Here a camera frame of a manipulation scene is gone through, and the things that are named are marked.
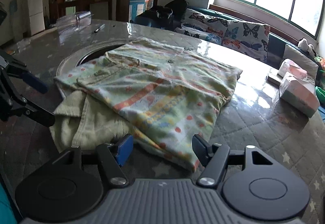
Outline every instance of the window sill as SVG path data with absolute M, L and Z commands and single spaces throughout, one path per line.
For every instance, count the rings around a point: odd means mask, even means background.
M 259 21 L 267 23 L 297 40 L 300 40 L 301 38 L 306 38 L 308 43 L 311 43 L 314 47 L 318 46 L 317 40 L 303 32 L 299 28 L 295 27 L 294 25 L 284 21 L 283 19 L 277 16 L 274 16 L 273 14 L 263 9 L 238 0 L 214 0 L 213 3 L 215 5 L 222 6 L 227 9 L 232 9 L 236 12 L 243 13 Z

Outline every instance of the gray ribbed plate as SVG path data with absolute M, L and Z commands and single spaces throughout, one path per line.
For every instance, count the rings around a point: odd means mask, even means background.
M 21 224 L 37 223 L 25 219 Z M 127 188 L 111 190 L 95 211 L 79 220 L 69 222 L 69 224 L 226 223 L 258 222 L 236 215 L 224 204 L 215 190 L 197 187 L 190 179 L 136 179 Z M 302 224 L 298 219 L 287 223 Z

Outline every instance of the butterfly pattern cushion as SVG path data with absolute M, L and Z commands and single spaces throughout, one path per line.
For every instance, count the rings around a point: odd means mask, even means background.
M 221 45 L 222 43 L 222 35 L 220 36 L 218 34 L 206 32 L 204 29 L 200 28 L 199 26 L 195 26 L 194 24 L 182 23 L 181 27 L 176 28 L 175 31 L 180 34 L 208 41 L 210 43 L 215 43 L 218 45 Z
M 204 29 L 214 35 L 218 35 L 223 38 L 228 27 L 228 20 L 212 17 L 200 13 L 193 9 L 187 9 L 184 15 L 184 19 L 181 21 L 184 24 L 192 24 Z
M 222 39 L 222 45 L 266 63 L 269 33 L 269 25 L 228 21 L 228 28 Z

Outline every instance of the tissue box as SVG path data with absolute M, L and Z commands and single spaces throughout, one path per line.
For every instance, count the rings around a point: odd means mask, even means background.
M 315 87 L 307 81 L 301 80 L 287 72 L 279 86 L 280 98 L 299 109 L 311 118 L 320 102 L 316 96 Z
M 307 78 L 307 71 L 302 69 L 299 65 L 290 59 L 285 59 L 282 62 L 278 71 L 278 75 L 284 77 L 285 73 L 287 72 L 290 72 L 292 75 L 296 76 L 299 79 Z

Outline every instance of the blue gripper pad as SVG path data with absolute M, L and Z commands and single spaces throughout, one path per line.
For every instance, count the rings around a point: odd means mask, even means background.
M 129 134 L 119 142 L 115 160 L 119 166 L 123 166 L 133 150 L 133 136 Z
M 45 94 L 48 91 L 48 86 L 32 73 L 23 73 L 21 77 L 26 84 L 30 85 L 38 92 Z

